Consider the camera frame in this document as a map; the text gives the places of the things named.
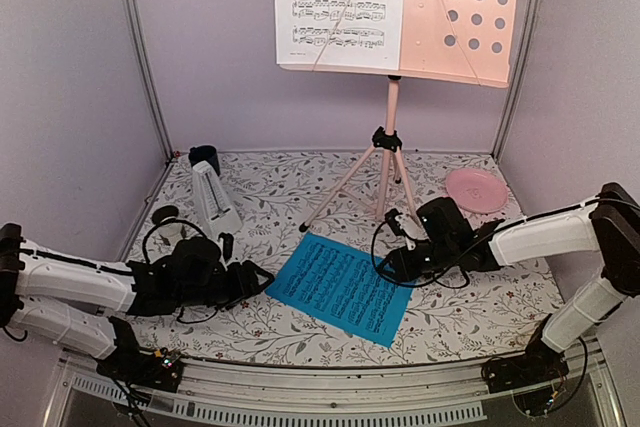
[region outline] white wall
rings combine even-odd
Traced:
[[[384,123],[385,77],[275,64],[273,0],[138,1],[177,148],[364,149]],[[504,89],[406,79],[398,130],[407,148],[489,152],[504,102]]]
[[[0,225],[113,258],[162,169],[151,125],[121,0],[0,0]],[[0,425],[38,425],[58,350],[0,352]]]
[[[620,182],[640,199],[640,0],[544,0],[502,167],[528,213]],[[601,266],[555,259],[570,296]],[[628,302],[600,329],[629,425],[640,425],[640,311]]]

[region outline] white sheet music page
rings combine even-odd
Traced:
[[[398,70],[403,0],[275,0],[279,64]]]

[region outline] plate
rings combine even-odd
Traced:
[[[447,176],[445,186],[458,207],[474,214],[497,212],[509,201],[507,184],[485,170],[455,170]]]

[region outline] blue sheet music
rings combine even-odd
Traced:
[[[381,279],[369,254],[307,234],[267,294],[350,334],[391,347],[411,289]]]

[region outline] floral tablecloth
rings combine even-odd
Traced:
[[[358,155],[222,154],[222,182],[244,220],[243,229],[236,234],[235,257],[251,259],[277,273],[302,238],[300,223]],[[501,177],[494,161],[485,155],[405,155],[418,206],[445,195],[444,179],[454,169],[476,167]],[[377,198],[379,165],[380,156],[374,155],[349,184],[352,192],[369,203]],[[390,184],[387,208],[404,208],[402,187]],[[168,204],[176,205],[184,218],[197,221],[186,157],[173,165],[152,211]],[[477,227],[496,217],[519,215],[520,209],[510,195],[502,212],[468,217]],[[132,248],[131,259],[142,258],[141,240],[151,225],[147,219]],[[341,196],[313,223],[311,231],[368,251],[376,225],[370,213]],[[394,242],[392,234],[382,234],[376,253],[384,256]],[[152,238],[149,247],[152,257],[168,253],[158,236]],[[443,279],[451,285],[461,281],[454,272]],[[536,321],[561,303],[547,264],[528,261],[496,273],[472,274],[471,285],[460,291],[437,285],[414,291],[389,349],[353,337],[265,294],[203,324],[182,325],[175,316],[128,320],[141,344],[177,348],[198,358],[300,366],[379,366],[444,362],[520,350]],[[209,309],[192,308],[187,310],[185,320],[209,314]]]

